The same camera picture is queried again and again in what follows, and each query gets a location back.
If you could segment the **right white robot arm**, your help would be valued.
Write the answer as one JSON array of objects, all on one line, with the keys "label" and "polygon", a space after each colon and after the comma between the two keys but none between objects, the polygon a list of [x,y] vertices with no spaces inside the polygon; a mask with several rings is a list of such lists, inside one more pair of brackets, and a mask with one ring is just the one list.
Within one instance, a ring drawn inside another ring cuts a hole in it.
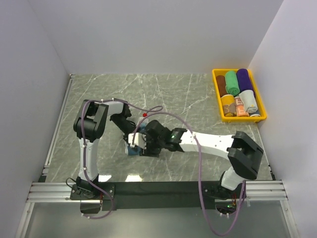
[{"label": "right white robot arm", "polygon": [[224,158],[230,167],[223,172],[219,182],[202,188],[203,194],[216,199],[232,198],[244,180],[255,180],[263,149],[245,132],[234,135],[213,135],[191,132],[184,128],[173,130],[164,127],[157,120],[150,121],[144,129],[131,135],[129,143],[141,149],[141,155],[159,156],[162,149],[171,152],[200,152]]}]

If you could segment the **blue towel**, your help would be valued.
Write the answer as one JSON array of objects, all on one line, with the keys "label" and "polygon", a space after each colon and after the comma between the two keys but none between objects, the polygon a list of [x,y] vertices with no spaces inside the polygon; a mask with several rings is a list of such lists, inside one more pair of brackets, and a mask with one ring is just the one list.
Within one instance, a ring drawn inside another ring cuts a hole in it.
[{"label": "blue towel", "polygon": [[[140,128],[138,132],[145,135],[145,127]],[[136,156],[136,155],[140,155],[141,148],[139,147],[131,148],[128,144],[128,138],[127,138],[127,141],[125,142],[125,152],[128,156]]]}]

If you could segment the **white towel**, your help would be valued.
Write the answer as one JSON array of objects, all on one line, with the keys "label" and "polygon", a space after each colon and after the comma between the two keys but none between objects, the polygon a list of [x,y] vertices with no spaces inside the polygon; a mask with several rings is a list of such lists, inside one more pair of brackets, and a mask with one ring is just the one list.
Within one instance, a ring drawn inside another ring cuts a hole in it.
[{"label": "white towel", "polygon": [[246,112],[252,114],[258,110],[258,105],[253,90],[245,90],[239,94],[239,97]]}]

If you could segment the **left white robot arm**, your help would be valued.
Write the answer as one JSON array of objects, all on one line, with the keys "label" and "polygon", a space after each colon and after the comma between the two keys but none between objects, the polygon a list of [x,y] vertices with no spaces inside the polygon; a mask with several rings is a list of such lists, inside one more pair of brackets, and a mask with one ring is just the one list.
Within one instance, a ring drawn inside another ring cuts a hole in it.
[{"label": "left white robot arm", "polygon": [[73,124],[73,130],[80,144],[80,170],[76,178],[76,186],[88,199],[94,199],[100,193],[97,149],[105,131],[107,118],[110,118],[126,138],[136,128],[128,120],[129,117],[131,111],[124,100],[86,99],[82,102]]}]

